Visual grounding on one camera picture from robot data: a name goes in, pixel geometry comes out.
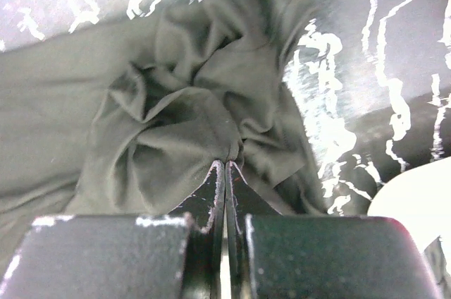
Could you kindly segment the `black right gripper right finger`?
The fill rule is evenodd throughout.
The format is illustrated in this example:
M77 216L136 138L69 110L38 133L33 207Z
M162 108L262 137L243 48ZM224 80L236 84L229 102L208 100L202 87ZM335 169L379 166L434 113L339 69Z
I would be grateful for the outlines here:
M441 298L408 230L380 216L287 216L225 166L233 298Z

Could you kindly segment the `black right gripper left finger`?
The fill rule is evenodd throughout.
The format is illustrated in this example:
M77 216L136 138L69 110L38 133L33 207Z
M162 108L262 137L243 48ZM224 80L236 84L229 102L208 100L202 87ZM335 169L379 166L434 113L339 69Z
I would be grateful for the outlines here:
M1 281L2 298L219 298L225 167L158 215L36 218Z

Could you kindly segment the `black printed t-shirt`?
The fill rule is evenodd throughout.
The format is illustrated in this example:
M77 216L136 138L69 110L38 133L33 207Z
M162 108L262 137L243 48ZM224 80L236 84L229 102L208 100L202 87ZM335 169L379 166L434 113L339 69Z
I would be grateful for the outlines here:
M327 211L283 82L318 0L202 0L1 55L1 268L36 216L163 214L234 161Z

